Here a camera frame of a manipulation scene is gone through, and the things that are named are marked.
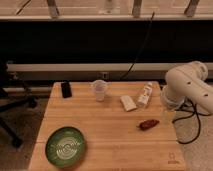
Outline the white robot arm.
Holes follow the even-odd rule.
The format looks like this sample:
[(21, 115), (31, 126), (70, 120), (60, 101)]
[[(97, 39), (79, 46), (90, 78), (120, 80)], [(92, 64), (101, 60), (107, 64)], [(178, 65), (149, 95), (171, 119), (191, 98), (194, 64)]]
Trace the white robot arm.
[(161, 91), (162, 104), (167, 109), (178, 109), (188, 98), (213, 114), (213, 87), (205, 83), (207, 76), (208, 68), (200, 61), (170, 69)]

